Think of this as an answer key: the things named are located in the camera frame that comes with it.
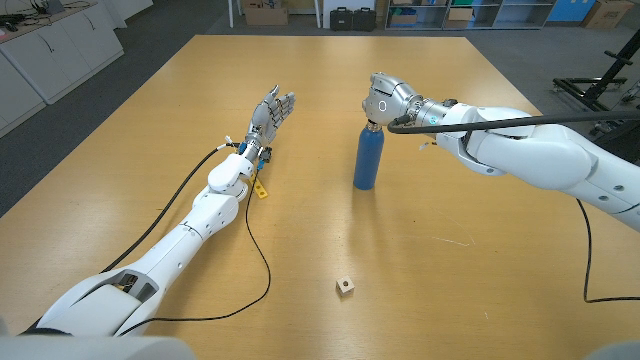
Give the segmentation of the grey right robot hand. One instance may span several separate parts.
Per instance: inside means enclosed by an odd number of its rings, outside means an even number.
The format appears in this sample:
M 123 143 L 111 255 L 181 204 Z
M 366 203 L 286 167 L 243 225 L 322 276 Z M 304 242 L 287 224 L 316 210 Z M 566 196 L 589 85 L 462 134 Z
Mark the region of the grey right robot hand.
M 405 115 L 413 103 L 423 100 L 407 82 L 382 72 L 370 76 L 368 96 L 362 108 L 368 120 L 381 126 Z

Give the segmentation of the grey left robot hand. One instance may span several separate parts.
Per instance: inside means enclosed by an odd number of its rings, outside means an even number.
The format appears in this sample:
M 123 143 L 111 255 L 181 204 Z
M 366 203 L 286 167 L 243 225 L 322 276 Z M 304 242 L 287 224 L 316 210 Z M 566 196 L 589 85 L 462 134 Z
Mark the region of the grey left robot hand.
M 279 86 L 275 85 L 256 106 L 252 114 L 245 142 L 269 145 L 276 136 L 277 129 L 294 111 L 295 93 L 289 92 L 278 97 Z

